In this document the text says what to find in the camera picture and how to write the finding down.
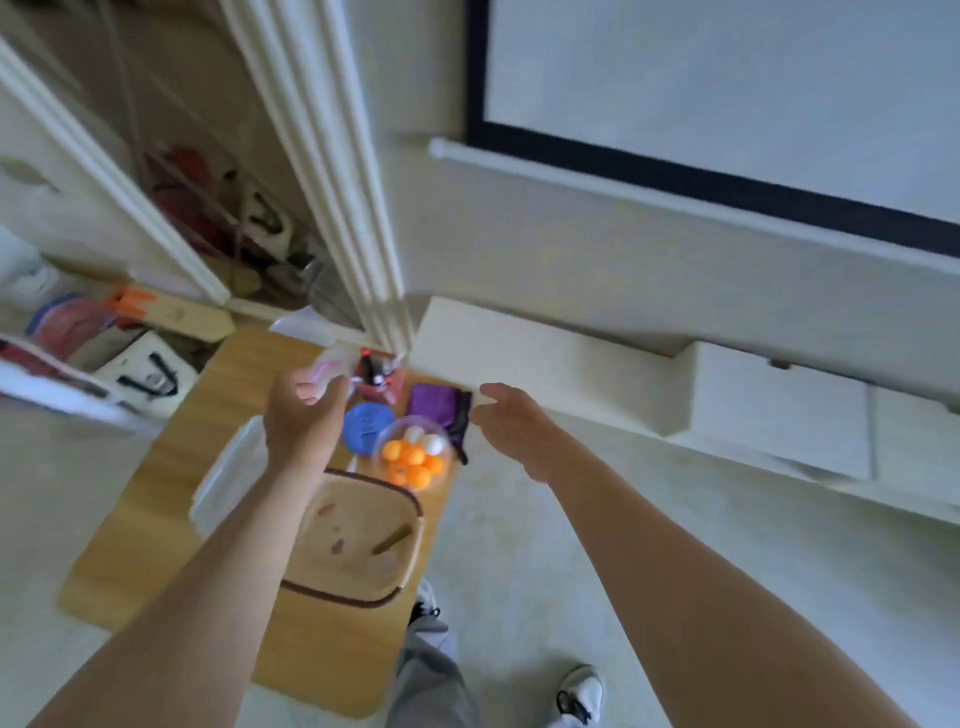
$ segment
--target white sneaker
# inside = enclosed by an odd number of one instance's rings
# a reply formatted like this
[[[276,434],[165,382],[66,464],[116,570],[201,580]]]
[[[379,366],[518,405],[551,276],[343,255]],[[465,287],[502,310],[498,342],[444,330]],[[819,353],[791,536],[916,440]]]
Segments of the white sneaker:
[[[580,665],[570,672],[557,690],[557,711],[573,716],[585,726],[600,725],[603,708],[603,678],[593,665]]]
[[[426,579],[421,579],[417,586],[417,601],[414,602],[414,609],[410,613],[410,621],[413,624],[417,619],[430,616],[439,617],[440,607],[437,606],[437,598],[433,594],[433,587]]]

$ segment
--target white shelf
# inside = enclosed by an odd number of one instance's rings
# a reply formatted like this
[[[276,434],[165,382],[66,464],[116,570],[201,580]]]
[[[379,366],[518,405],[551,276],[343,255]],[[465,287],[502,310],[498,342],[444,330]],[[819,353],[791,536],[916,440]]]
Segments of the white shelf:
[[[695,342],[670,359],[433,298],[419,370],[503,381],[543,406],[960,522],[960,416],[854,379]]]
[[[803,480],[872,476],[865,383],[703,341],[671,368],[670,442]]]

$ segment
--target wooden table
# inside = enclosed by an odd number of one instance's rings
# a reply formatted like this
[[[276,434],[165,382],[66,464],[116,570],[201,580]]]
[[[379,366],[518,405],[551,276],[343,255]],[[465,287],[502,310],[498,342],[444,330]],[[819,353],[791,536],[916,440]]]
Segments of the wooden table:
[[[308,364],[320,350],[256,328],[224,342],[74,564],[60,592],[63,612],[116,630],[160,593],[200,547],[187,512],[207,469],[234,431],[263,412],[274,375]],[[417,381],[439,380],[408,373],[400,406]],[[341,444],[330,464],[343,468],[349,459]],[[451,469],[445,482],[419,494],[425,526],[411,586],[429,556],[452,476]],[[415,596],[408,588],[383,607],[357,609],[281,589],[253,680],[344,716],[374,713],[390,687]]]

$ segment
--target white drawer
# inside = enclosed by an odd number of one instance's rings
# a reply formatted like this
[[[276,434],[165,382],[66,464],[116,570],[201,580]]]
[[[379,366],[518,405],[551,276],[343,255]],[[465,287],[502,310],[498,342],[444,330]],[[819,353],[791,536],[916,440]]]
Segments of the white drawer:
[[[671,442],[806,480],[872,477],[865,383],[699,341],[672,370]]]
[[[874,388],[876,479],[960,505],[960,415],[941,402]]]

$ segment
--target white door frame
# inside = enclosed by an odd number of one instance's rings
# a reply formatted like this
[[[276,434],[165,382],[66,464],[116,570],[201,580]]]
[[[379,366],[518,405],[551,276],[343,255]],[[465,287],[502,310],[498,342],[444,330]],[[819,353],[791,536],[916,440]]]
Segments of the white door frame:
[[[341,0],[221,7],[364,328],[390,351],[410,351],[414,327]]]

